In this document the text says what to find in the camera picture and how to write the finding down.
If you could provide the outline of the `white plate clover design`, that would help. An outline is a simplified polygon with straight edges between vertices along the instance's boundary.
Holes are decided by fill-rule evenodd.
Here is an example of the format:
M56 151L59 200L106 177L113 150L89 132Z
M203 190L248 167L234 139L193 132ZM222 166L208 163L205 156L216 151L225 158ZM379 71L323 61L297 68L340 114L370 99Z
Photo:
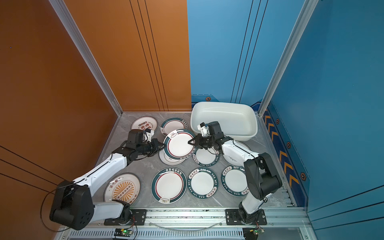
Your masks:
M165 151L164 151L164 150L161 150L161 151L159 152L159 157L160 157L160 160L161 160L164 164L166 164L166 165L168 165L168 166L176 166L176 165L180 165L180 164L182 164L182 163L185 161L185 159L183 159L183 160L172 160L172 159L170 159L170 158L165 154Z

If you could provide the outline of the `green red rimmed plate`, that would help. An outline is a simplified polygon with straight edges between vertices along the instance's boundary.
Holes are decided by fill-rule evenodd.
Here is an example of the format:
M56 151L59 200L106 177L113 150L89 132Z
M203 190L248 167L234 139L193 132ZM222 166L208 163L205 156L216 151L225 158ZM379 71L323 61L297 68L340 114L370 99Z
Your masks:
M188 144L188 141L193 139L195 134L190 130L174 130L169 133L165 140L165 154L172 160L183 160L191 157L196 147Z

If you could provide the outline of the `small green rimmed plate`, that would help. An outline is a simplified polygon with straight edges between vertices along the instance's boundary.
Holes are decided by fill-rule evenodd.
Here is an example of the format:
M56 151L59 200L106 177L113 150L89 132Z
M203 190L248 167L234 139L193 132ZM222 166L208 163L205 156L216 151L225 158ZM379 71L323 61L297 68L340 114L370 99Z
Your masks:
M169 133L171 133L174 130L182 130L182 129L188 129L187 122L180 117L172 117L166 119L162 125L161 125L161 133L164 136L167 136Z

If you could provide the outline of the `plate with red coin pattern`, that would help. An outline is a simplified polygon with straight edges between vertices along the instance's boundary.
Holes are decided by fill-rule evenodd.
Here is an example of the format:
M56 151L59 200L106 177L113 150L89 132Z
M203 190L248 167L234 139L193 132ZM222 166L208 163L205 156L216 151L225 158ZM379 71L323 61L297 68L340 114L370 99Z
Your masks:
M131 130L156 130L158 127L158 121L150 116L144 116L136 119L132 125Z

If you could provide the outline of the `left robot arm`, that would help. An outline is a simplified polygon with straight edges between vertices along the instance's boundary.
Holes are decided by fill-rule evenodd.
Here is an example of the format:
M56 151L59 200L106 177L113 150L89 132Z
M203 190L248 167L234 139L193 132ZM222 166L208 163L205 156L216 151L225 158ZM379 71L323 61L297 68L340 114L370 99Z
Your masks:
M152 157L165 144L157 139L131 145L123 142L111 155L88 173L75 180L63 181L53 191L49 219L70 229L81 230L89 223L112 219L121 224L131 220L130 204L122 200L94 203L93 195L113 175L134 161Z

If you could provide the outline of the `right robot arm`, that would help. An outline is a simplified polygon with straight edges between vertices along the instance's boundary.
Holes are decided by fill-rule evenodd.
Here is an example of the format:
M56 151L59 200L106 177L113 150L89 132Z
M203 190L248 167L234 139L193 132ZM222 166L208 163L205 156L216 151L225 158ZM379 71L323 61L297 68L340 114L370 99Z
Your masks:
M239 220L246 225L256 222L263 215L263 203L283 185L272 157L268 153L258 154L241 148L230 137L218 139L215 136L203 137L198 134L188 144L198 149L213 148L242 164L249 193L239 204Z

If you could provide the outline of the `white plastic bin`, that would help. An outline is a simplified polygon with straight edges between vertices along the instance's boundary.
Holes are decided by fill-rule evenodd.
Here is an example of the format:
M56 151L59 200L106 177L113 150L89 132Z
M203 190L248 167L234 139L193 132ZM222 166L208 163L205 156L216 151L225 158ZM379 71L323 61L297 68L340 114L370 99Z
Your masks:
M219 122L226 136L246 142L257 135L258 121L247 105L221 102L199 102L192 109L190 125L197 134L201 123Z

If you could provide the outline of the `green lettered plate middle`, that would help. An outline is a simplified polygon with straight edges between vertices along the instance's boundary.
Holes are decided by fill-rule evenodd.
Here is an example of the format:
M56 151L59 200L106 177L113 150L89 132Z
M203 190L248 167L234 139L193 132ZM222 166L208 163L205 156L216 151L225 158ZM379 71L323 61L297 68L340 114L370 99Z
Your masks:
M220 154L214 149L197 149L193 154L193 160L201 167L212 167L219 160Z

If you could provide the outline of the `green lettered plate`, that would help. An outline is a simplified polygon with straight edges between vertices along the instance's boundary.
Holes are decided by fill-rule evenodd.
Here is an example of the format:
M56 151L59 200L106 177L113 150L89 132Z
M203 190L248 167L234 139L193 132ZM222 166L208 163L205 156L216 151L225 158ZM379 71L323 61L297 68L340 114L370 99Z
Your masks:
M212 167L219 160L220 154L214 149L197 149L193 154L193 160L201 167Z
M187 178L187 189L198 199L211 198L218 191L218 187L218 177L209 168L196 168L191 171Z
M226 167L221 174L221 183L224 189L232 196L243 197L250 191L243 167Z

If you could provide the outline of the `coin pattern plate right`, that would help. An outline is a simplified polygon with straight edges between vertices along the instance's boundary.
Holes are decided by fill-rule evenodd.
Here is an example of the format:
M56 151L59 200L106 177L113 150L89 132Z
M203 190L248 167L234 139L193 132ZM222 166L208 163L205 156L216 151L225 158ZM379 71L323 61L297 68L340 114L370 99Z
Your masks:
M225 161L237 167L244 167L244 162L258 156L258 153L253 152L247 145L234 140L223 143L222 152Z

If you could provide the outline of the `large green red plate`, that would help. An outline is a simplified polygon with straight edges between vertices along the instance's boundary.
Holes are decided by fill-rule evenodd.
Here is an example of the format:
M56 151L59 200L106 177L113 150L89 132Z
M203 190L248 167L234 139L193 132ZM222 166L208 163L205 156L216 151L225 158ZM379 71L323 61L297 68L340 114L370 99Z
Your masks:
M165 168L159 171L151 185L154 199L161 204L177 202L187 189L186 175L177 168Z

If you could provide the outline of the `green lettered plate front centre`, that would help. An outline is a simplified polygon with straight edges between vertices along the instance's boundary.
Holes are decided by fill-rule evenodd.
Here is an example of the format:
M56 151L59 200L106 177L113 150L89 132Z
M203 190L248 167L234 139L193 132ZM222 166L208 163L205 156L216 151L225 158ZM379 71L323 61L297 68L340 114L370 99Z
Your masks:
M191 171L187 178L187 189L198 199L211 198L218 191L218 187L218 177L209 168L196 168Z

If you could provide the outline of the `green lettered plate front right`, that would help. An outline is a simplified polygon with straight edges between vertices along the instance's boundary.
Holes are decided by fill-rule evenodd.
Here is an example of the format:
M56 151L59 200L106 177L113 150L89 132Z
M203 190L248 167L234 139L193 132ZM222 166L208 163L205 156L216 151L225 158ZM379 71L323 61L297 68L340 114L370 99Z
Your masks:
M221 183L224 189L232 196L243 197L250 191L243 167L226 167L221 174Z

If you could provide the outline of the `orange sunburst plate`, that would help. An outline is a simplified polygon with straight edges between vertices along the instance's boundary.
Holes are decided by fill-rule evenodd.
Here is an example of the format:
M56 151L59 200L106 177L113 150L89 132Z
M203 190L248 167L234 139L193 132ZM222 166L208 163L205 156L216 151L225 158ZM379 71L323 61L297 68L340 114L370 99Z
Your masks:
M131 173L122 174L110 181L104 193L104 200L119 200L132 205L139 197L141 182Z

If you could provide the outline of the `left circuit board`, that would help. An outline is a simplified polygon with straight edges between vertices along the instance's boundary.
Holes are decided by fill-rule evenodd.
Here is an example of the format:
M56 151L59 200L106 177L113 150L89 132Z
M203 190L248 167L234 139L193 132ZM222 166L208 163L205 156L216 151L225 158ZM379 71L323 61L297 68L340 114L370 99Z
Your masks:
M131 229L119 229L116 228L114 232L114 239L117 240L130 240L135 237L135 232Z

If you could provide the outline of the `circuit board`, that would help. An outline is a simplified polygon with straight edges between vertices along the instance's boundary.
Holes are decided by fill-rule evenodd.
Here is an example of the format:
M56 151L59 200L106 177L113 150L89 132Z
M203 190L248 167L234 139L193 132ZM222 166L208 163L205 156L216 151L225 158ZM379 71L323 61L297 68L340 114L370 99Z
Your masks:
M257 239L259 237L259 235L265 233L265 230L261 226L257 225L254 229L250 230L250 233L252 233L255 236L255 238Z
M135 237L135 232L131 229L119 229L116 228L114 232L114 239L117 240L130 240Z

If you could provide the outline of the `right circuit board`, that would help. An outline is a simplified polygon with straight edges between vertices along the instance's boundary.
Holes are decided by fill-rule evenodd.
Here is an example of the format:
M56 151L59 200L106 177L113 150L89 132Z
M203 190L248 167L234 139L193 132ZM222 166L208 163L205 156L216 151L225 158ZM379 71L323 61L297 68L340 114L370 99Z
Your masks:
M250 233L252 233L255 236L255 238L257 239L259 237L259 235L265 233L265 230L261 226L257 225L254 229L250 230Z

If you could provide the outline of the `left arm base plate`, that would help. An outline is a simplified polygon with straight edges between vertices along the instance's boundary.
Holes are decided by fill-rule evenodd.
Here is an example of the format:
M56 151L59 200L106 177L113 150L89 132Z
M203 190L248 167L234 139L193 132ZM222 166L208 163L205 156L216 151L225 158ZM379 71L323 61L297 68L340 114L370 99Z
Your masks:
M131 215L129 220L119 220L119 219L107 219L104 221L105 226L144 226L147 216L147 210L145 209L134 209L131 210Z

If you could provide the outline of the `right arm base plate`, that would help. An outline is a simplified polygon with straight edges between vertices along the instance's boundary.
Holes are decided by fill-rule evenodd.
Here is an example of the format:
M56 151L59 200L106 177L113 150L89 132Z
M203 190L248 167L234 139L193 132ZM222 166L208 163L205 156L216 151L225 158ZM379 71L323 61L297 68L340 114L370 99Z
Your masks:
M267 217L263 209L259 209L253 214L248 214L245 210L242 209L227 209L226 213L226 223L229 226L234 225L258 225L266 226Z

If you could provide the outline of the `aluminium front rail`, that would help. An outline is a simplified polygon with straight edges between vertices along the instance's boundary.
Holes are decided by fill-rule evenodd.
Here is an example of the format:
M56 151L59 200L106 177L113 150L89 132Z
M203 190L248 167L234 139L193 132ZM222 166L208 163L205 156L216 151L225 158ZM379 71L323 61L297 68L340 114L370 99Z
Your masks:
M309 217L303 208L264 207L265 233L256 239L250 233L257 225L226 223L225 208L149 208L144 226L105 226L104 221L89 224L80 231L57 233L57 240L117 240L116 228L131 229L131 240L315 240Z

